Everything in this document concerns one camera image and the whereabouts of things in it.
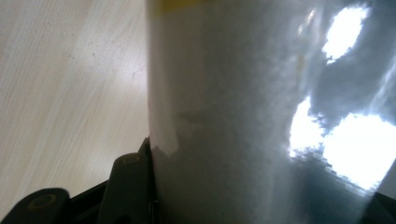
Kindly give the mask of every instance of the wooden surface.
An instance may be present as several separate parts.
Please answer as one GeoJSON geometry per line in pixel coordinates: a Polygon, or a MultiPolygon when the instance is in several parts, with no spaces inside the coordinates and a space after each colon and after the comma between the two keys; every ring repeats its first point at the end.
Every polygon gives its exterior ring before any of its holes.
{"type": "Polygon", "coordinates": [[[0,220],[74,196],[149,135],[144,0],[0,1],[0,220]]]}

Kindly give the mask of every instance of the white cylinder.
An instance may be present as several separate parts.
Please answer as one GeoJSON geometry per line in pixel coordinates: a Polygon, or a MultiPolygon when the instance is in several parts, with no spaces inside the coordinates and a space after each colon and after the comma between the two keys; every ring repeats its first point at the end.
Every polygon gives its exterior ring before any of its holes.
{"type": "MultiPolygon", "coordinates": [[[[325,64],[325,3],[148,1],[150,144],[164,224],[318,224],[305,194],[326,193],[332,177],[315,164],[296,168],[289,143],[297,105],[325,64]]],[[[367,199],[345,195],[352,205],[321,223],[360,218],[367,199]]]]}

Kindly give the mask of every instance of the black plastic part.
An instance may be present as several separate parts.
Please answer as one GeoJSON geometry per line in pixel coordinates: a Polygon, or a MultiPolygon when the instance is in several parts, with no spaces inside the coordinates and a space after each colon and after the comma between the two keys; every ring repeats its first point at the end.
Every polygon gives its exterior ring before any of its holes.
{"type": "Polygon", "coordinates": [[[2,224],[63,224],[69,223],[64,210],[69,194],[64,189],[42,189],[18,202],[2,224]]]}
{"type": "Polygon", "coordinates": [[[67,215],[72,218],[73,224],[96,223],[99,208],[105,195],[107,181],[97,185],[70,200],[67,215]]]}
{"type": "Polygon", "coordinates": [[[152,180],[148,140],[138,153],[116,159],[107,183],[98,224],[151,224],[152,180]]]}
{"type": "Polygon", "coordinates": [[[367,207],[361,224],[396,224],[396,201],[376,193],[367,207]]]}

